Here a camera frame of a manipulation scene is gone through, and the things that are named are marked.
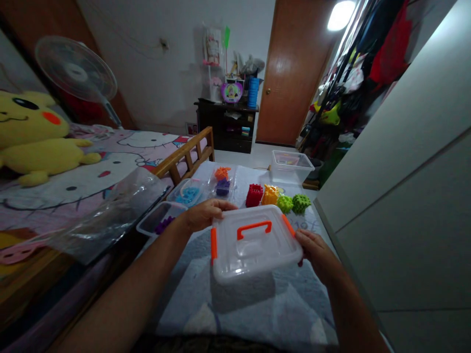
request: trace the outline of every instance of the electric fan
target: electric fan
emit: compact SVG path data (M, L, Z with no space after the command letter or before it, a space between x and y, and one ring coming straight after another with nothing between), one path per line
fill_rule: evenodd
M47 77L71 95L101 103L119 129L121 121L108 100L118 84L108 65L85 44L69 38L46 36L36 44L36 61Z

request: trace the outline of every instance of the orange toy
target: orange toy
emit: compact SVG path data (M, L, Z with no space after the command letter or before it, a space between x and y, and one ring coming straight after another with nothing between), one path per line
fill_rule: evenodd
M221 181L224 178L226 178L226 180L229 180L229 176L227 174L229 170L231 169L227 167L219 167L214 173L214 176L216 177L217 181Z
M273 204L276 205L280 192L276 186L265 184L265 192L263 193L262 205Z

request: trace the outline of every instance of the stuffed toy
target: stuffed toy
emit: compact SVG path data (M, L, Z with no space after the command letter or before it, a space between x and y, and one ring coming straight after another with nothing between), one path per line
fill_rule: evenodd
M98 153L79 148L91 141L63 138L69 124L47 108L52 105L54 99L43 93L0 91L0 168L24 174L18 178L22 186L44 184L51 175L101 160Z

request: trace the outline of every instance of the ceiling light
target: ceiling light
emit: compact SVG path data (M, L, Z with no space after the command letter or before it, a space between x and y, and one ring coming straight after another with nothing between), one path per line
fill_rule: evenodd
M330 15L327 29L329 31L339 31L344 29L350 21L353 11L355 10L354 1L341 1L334 6L332 14Z

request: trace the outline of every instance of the hand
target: hand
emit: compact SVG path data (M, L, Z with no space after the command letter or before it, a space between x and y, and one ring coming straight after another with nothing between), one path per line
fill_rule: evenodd
M315 274L326 287L348 278L341 262L319 234L298 229L295 236L303 247L304 258L310 261Z
M183 215L188 229L194 233L212 225L213 218L222 219L223 211L237 209L237 206L224 200L206 200L186 211Z

